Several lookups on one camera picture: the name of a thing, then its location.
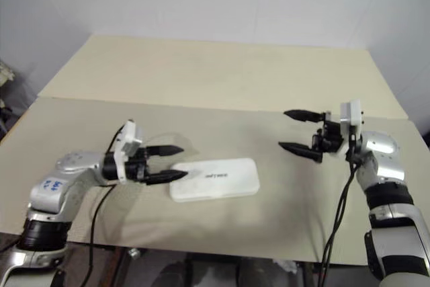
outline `white wall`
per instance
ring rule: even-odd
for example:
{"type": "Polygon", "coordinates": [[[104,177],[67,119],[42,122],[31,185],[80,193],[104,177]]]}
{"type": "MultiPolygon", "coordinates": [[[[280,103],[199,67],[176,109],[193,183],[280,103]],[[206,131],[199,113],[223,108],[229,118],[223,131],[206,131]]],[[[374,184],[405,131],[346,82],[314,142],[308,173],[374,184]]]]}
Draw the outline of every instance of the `white wall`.
{"type": "Polygon", "coordinates": [[[0,57],[22,73],[9,100],[31,102],[90,33],[368,48],[430,129],[430,0],[0,0],[0,57]]]}

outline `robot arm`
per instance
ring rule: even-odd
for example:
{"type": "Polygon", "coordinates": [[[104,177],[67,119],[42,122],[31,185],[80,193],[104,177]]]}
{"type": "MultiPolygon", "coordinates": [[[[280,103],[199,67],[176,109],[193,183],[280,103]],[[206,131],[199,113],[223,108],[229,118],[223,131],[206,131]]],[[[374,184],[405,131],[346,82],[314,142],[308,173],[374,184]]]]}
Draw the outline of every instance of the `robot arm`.
{"type": "Polygon", "coordinates": [[[186,175],[176,170],[150,174],[147,160],[151,155],[169,156],[183,150],[176,146],[139,147],[141,143],[141,131],[128,121],[116,137],[114,152],[70,153],[56,162],[31,191],[24,231],[0,268],[0,287],[16,269],[46,270],[62,262],[67,233],[93,186],[109,186],[116,179],[152,185],[186,175]]]}
{"type": "Polygon", "coordinates": [[[291,153],[321,163],[323,153],[344,155],[351,148],[348,143],[354,143],[347,160],[359,165],[356,177],[372,226],[364,237],[368,264],[375,277],[383,280],[381,286],[397,286],[405,277],[410,286],[428,286],[430,234],[408,192],[396,141],[380,132],[361,133],[359,101],[342,104],[340,123],[330,121],[329,113],[290,110],[285,114],[299,121],[323,122],[311,147],[280,142],[291,153]]]}

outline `table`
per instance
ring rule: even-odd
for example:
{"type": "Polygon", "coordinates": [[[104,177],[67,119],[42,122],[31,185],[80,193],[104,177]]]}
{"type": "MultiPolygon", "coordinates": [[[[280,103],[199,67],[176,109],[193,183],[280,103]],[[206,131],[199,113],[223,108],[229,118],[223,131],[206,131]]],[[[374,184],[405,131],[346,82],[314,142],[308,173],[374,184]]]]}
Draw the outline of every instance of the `table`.
{"type": "MultiPolygon", "coordinates": [[[[315,124],[295,122],[282,111],[283,107],[338,111],[340,102],[350,99],[345,97],[344,90],[346,80],[356,76],[356,67],[363,70],[362,78],[354,79],[357,82],[348,87],[362,99],[364,128],[387,132],[398,141],[410,192],[430,223],[426,193],[430,182],[425,180],[429,173],[429,152],[368,53],[274,46],[275,54],[270,54],[271,48],[90,38],[0,145],[0,178],[5,182],[0,191],[0,231],[15,234],[21,231],[31,187],[50,171],[59,157],[79,149],[104,151],[116,129],[133,118],[143,127],[148,145],[174,144],[185,149],[171,158],[152,159],[153,171],[179,161],[251,157],[257,163],[261,189],[255,196],[178,204],[170,199],[167,186],[146,187],[137,183],[119,186],[101,210],[96,243],[318,261],[349,170],[343,160],[331,156],[318,165],[278,147],[280,140],[310,143],[317,128],[315,124]],[[159,53],[162,48],[164,56],[159,53]],[[149,63],[141,59],[148,52],[149,63]],[[234,74],[237,66],[252,69],[246,61],[258,56],[256,60],[261,66],[264,62],[269,66],[266,74],[254,73],[253,82],[227,72],[218,82],[198,78],[202,71],[217,73],[218,69],[210,64],[214,61],[210,60],[211,55],[221,59],[222,53],[231,52],[236,54],[219,63],[225,67],[223,71],[234,74]],[[300,73],[295,72],[290,60],[282,58],[288,53],[295,53],[291,57],[295,57],[294,64],[300,73]],[[160,61],[153,56],[165,59],[160,61]],[[125,66],[122,77],[117,74],[120,65],[125,66]],[[315,69],[325,71],[318,82],[312,81],[315,69]],[[288,73],[276,76],[279,71],[288,73]],[[296,80],[295,86],[281,91],[284,86],[280,85],[280,79],[291,78],[296,80]],[[141,92],[136,85],[139,79],[141,92]],[[167,85],[158,87],[157,92],[157,82],[161,79],[167,85]],[[174,85],[181,80],[187,82],[180,83],[175,90],[174,85]],[[328,88],[323,80],[335,84],[338,91],[323,95],[328,88]],[[120,85],[117,91],[113,88],[115,82],[120,85]],[[274,86],[276,94],[266,91],[266,96],[260,95],[263,82],[267,89],[274,86]],[[216,99],[198,95],[204,89],[213,94],[216,88],[216,99]]],[[[87,194],[69,233],[70,241],[89,240],[91,217],[102,194],[101,188],[93,188],[87,194]]],[[[333,250],[334,263],[366,264],[363,234],[370,225],[365,202],[354,182],[333,250]]]]}

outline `beige table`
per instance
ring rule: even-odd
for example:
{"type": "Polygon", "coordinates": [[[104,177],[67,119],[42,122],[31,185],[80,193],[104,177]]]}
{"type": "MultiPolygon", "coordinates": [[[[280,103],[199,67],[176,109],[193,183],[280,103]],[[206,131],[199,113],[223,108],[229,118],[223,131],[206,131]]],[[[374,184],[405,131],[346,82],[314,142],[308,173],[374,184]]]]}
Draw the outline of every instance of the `beige table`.
{"type": "MultiPolygon", "coordinates": [[[[177,204],[167,186],[120,186],[103,208],[98,243],[316,261],[348,167],[330,156],[317,165],[279,148],[279,140],[309,143],[316,130],[282,111],[336,112],[356,97],[365,128],[386,131],[402,146],[411,192],[430,222],[428,150],[367,51],[94,36],[0,145],[0,231],[21,231],[30,188],[57,158],[104,151],[116,128],[134,118],[148,143],[185,149],[153,159],[154,171],[178,161],[252,157],[261,189],[177,204]]],[[[70,240],[88,241],[101,194],[88,193],[70,240]]],[[[333,261],[365,264],[368,210],[356,183],[348,203],[333,261]]]]}
{"type": "MultiPolygon", "coordinates": [[[[102,210],[97,243],[316,261],[321,255],[348,176],[340,159],[324,163],[296,157],[279,140],[310,142],[314,124],[276,112],[239,112],[144,104],[39,98],[0,146],[0,231],[22,229],[30,188],[63,154],[103,151],[116,128],[134,118],[146,142],[175,144],[185,152],[153,159],[154,171],[178,161],[251,157],[261,189],[255,196],[178,204],[167,186],[118,187],[102,210]]],[[[415,202],[430,223],[430,155],[408,120],[368,118],[365,128],[394,136],[415,202]]],[[[70,231],[88,241],[91,213],[102,189],[92,189],[70,231]]],[[[333,262],[365,264],[368,208],[357,183],[337,235],[333,262]]]]}

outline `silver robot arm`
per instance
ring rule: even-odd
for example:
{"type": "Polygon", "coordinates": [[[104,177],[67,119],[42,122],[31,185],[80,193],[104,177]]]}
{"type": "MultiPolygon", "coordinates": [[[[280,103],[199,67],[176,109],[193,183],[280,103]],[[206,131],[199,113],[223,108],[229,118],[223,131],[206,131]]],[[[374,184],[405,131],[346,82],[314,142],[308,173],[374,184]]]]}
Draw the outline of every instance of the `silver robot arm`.
{"type": "Polygon", "coordinates": [[[340,123],[330,113],[290,110],[295,120],[323,122],[312,146],[280,142],[285,150],[322,162],[323,153],[345,156],[359,165],[356,173],[370,209],[371,231],[365,234],[368,265],[383,287],[430,286],[430,234],[405,182],[396,141],[380,132],[361,132],[358,100],[341,105],[340,123]]]}
{"type": "Polygon", "coordinates": [[[6,260],[2,261],[0,287],[21,286],[23,283],[19,282],[25,281],[27,270],[41,269],[40,274],[32,275],[29,286],[37,286],[34,284],[37,279],[49,282],[45,286],[51,286],[57,273],[62,274],[55,268],[64,259],[67,233],[85,194],[93,186],[109,186],[117,179],[120,183],[126,183],[128,179],[152,185],[186,175],[186,172],[174,170],[150,174],[146,162],[151,155],[169,156],[183,150],[169,145],[139,147],[141,131],[131,121],[118,132],[115,143],[114,152],[65,155],[33,187],[24,231],[9,250],[6,260]],[[20,269],[17,278],[11,278],[17,269],[20,269]]]}

